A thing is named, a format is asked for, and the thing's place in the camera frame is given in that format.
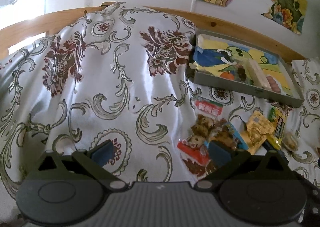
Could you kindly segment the blue rimmed fried snack bag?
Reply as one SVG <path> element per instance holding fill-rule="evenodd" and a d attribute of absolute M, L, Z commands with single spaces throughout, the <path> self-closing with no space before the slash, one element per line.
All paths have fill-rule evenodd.
<path fill-rule="evenodd" d="M 209 162 L 209 144 L 212 141 L 232 151 L 249 149 L 238 131 L 224 118 L 215 120 L 198 114 L 191 131 L 191 136 L 178 141 L 177 148 L 201 166 L 205 166 Z"/>

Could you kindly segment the dark blue packet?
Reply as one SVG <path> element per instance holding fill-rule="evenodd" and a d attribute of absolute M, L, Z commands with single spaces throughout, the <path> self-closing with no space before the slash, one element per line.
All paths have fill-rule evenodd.
<path fill-rule="evenodd" d="M 270 142 L 268 142 L 268 140 L 266 140 L 262 146 L 265 148 L 265 150 L 267 152 L 276 152 L 277 154 L 279 154 L 281 156 L 281 158 L 285 161 L 285 163 L 288 165 L 289 164 L 289 161 L 288 159 L 286 158 L 285 154 L 281 151 L 281 150 L 277 150 L 276 148 L 274 148 L 272 146 L 272 144 L 270 144 Z"/>

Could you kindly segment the gold foil snack pouch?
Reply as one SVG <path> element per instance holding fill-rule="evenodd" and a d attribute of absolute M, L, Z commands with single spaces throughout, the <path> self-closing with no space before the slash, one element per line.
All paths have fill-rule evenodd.
<path fill-rule="evenodd" d="M 246 123 L 246 129 L 240 135 L 248 145 L 248 152 L 254 155 L 274 130 L 275 126 L 261 112 L 256 110 Z"/>

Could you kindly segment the yellow green snack packet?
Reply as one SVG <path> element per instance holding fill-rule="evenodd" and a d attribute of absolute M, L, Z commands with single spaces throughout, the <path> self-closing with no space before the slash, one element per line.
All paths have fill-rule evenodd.
<path fill-rule="evenodd" d="M 283 115 L 279 109 L 272 107 L 268 115 L 268 120 L 274 126 L 274 131 L 272 134 L 268 134 L 267 140 L 273 148 L 280 150 L 287 117 Z"/>

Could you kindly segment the red label braised egg pack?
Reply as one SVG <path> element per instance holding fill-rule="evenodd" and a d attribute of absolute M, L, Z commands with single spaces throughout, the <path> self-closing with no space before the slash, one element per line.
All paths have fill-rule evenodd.
<path fill-rule="evenodd" d="M 220 116 L 223 110 L 223 105 L 203 97 L 198 97 L 195 101 L 195 107 L 208 115 Z"/>

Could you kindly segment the sausage pack blue white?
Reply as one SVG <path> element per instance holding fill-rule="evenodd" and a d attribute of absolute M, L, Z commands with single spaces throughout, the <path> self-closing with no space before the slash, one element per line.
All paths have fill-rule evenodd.
<path fill-rule="evenodd" d="M 272 76 L 266 76 L 266 79 L 270 85 L 270 88 L 273 92 L 281 93 L 281 89 L 277 82 L 274 80 Z"/>

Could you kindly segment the white rice cracker bar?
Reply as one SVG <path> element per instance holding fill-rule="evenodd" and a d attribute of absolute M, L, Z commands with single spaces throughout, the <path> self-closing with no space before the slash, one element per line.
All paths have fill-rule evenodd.
<path fill-rule="evenodd" d="M 253 84 L 266 90 L 271 90 L 270 83 L 268 82 L 260 65 L 253 59 L 247 59 L 246 66 L 251 76 Z"/>

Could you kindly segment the grey tray with painting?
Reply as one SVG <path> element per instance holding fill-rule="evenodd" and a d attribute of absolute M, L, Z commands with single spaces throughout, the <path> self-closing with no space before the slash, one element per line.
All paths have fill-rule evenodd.
<path fill-rule="evenodd" d="M 194 83 L 236 91 L 298 108 L 304 97 L 279 55 L 249 42 L 198 30 L 189 63 Z"/>

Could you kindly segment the round pastry in clear wrap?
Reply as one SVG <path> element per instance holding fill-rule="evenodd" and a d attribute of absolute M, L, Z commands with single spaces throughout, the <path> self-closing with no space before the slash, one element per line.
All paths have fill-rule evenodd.
<path fill-rule="evenodd" d="M 287 132 L 284 135 L 282 144 L 290 152 L 296 152 L 298 150 L 298 142 L 291 132 Z"/>

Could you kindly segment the floral white bed cover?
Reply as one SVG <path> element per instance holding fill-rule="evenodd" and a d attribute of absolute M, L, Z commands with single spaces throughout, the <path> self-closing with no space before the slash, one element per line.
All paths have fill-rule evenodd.
<path fill-rule="evenodd" d="M 189 181 L 214 171 L 176 147 L 188 137 L 198 97 L 223 105 L 221 116 L 238 130 L 251 114 L 276 107 L 299 140 L 286 152 L 292 170 L 319 185 L 319 60 L 293 61 L 304 94 L 298 109 L 193 83 L 187 73 L 195 26 L 115 3 L 78 19 L 1 61 L 1 226 L 19 226 L 15 196 L 46 150 L 68 155 L 110 140 L 105 168 L 134 181 Z"/>

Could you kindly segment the wooden bed frame rail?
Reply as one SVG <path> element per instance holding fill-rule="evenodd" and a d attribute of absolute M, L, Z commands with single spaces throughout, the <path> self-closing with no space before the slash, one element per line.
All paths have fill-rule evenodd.
<path fill-rule="evenodd" d="M 29 37 L 41 33 L 54 35 L 66 26 L 72 25 L 78 19 L 88 17 L 90 13 L 95 14 L 113 4 L 114 2 L 104 2 L 98 7 L 74 8 L 52 12 L 38 16 L 33 20 L 25 20 L 5 27 L 1 29 L 1 59 L 9 55 L 9 47 Z M 236 23 L 177 9 L 154 6 L 144 7 L 144 9 L 147 10 L 147 13 L 142 21 L 143 23 L 151 24 L 156 21 L 155 17 L 167 13 L 190 20 L 198 29 L 225 35 L 229 37 L 230 40 L 240 40 L 243 44 L 252 45 L 255 48 L 277 54 L 282 57 L 286 63 L 306 58 L 282 43 Z"/>

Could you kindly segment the window frame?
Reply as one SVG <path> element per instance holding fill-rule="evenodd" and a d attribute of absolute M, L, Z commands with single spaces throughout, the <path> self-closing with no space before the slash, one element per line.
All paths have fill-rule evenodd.
<path fill-rule="evenodd" d="M 1 29 L 46 13 L 46 0 L 11 0 L 1 6 Z"/>

